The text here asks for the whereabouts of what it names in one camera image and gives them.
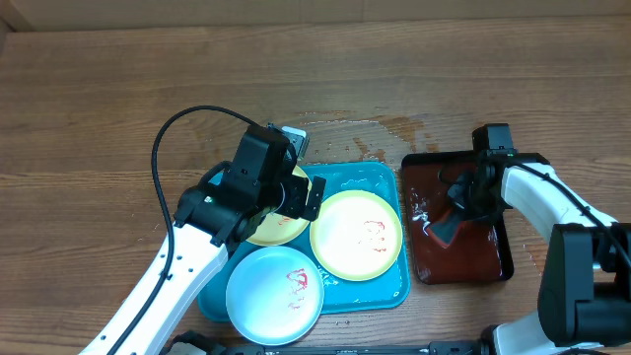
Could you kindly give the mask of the small yellow plate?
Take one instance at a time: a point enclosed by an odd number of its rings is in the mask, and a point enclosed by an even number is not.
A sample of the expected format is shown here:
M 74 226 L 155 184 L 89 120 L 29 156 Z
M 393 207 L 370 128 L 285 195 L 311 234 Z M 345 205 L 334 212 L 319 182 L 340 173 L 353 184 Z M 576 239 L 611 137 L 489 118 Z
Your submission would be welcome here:
M 287 244 L 297 238 L 309 225 L 309 221 L 292 219 L 277 213 L 270 213 L 247 239 L 251 244 L 272 247 Z

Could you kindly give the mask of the large yellow plate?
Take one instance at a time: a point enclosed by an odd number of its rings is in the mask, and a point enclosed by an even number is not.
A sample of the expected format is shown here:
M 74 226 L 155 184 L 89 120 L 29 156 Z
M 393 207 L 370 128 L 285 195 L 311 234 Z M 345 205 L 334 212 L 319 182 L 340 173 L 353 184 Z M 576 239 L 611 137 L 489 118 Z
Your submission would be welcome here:
M 328 197 L 311 223 L 310 244 L 319 264 L 343 280 L 368 281 L 386 273 L 402 250 L 400 218 L 387 201 L 364 190 Z

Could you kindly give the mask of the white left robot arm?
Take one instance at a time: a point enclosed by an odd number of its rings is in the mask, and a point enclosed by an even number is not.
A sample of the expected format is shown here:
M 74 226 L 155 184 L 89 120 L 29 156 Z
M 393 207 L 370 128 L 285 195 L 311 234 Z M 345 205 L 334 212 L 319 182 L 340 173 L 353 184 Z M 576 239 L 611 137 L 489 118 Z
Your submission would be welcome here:
M 154 260 L 85 353 L 160 353 L 192 301 L 267 215 L 316 220 L 325 180 L 293 173 L 308 145 L 298 128 L 249 126 L 235 158 L 181 195 Z

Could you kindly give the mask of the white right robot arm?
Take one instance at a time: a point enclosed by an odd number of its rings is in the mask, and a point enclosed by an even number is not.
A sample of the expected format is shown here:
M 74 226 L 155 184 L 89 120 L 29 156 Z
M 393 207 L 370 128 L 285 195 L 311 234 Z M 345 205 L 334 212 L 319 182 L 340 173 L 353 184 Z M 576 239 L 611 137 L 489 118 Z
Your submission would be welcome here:
M 514 149 L 479 152 L 448 197 L 459 222 L 512 208 L 547 243 L 537 308 L 493 329 L 493 353 L 597 354 L 629 343 L 629 224 L 592 207 L 541 155 Z

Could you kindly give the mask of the dark red water tray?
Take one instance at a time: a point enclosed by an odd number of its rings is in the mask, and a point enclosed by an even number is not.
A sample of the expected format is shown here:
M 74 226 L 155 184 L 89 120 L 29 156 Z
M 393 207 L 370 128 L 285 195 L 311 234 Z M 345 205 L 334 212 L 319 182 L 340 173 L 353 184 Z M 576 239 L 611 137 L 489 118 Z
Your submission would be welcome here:
M 441 248 L 426 232 L 431 222 L 454 207 L 447 196 L 451 184 L 474 169 L 472 151 L 408 154 L 401 162 L 413 269 L 424 284 L 499 282 L 514 274 L 502 218 L 462 221 L 448 248 Z

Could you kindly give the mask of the light blue plate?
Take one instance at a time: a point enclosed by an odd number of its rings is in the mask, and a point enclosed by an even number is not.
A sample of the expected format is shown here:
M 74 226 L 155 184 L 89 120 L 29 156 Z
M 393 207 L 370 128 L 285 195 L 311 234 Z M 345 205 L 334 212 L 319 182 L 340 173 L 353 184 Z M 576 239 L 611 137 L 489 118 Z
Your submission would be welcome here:
M 232 272 L 226 289 L 230 322 L 246 339 L 266 346 L 292 343 L 316 324 L 324 288 L 316 265 L 288 247 L 258 249 Z

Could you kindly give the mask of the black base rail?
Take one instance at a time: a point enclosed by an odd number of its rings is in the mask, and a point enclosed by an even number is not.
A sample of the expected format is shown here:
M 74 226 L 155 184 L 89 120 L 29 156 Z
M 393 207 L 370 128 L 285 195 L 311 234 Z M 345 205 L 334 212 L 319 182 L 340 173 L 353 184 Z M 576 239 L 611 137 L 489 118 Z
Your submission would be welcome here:
M 489 346 L 481 340 L 433 341 L 415 346 L 264 346 L 246 344 L 222 345 L 198 332 L 187 331 L 176 336 L 160 355 L 490 355 Z

